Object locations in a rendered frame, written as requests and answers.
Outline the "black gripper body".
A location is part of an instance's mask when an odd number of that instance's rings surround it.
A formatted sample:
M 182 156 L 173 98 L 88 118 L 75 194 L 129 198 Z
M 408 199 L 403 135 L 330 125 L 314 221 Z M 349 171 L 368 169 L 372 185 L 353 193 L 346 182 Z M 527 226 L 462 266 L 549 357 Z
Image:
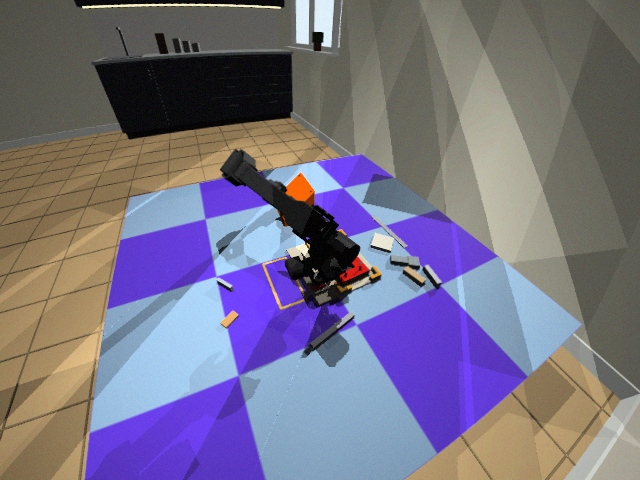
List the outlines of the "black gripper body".
M 312 246 L 310 246 L 308 253 L 310 257 L 306 258 L 307 260 L 304 261 L 301 261 L 299 256 L 285 260 L 285 267 L 291 280 L 298 280 L 303 278 L 306 274 L 313 272 L 313 262 L 316 256 L 322 255 L 322 257 L 324 257 L 328 255 L 328 252 L 324 248 L 317 251 Z

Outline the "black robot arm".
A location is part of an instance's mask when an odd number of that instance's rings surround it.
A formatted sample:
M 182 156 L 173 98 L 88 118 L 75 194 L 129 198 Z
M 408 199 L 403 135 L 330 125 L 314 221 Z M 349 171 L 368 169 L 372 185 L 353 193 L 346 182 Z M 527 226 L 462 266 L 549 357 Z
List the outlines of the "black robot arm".
M 257 172 L 255 163 L 247 152 L 235 149 L 220 171 L 223 172 L 223 179 L 236 187 L 249 187 L 263 197 L 265 202 L 280 211 L 295 235 L 317 251 L 324 248 L 328 252 L 327 256 L 316 256 L 313 262 L 314 270 L 318 270 L 325 283 L 346 273 L 348 265 L 359 255 L 360 246 L 336 230 L 339 224 L 321 206 L 310 206 L 305 201 L 289 196 L 285 193 L 287 187 L 283 183 L 267 180 Z

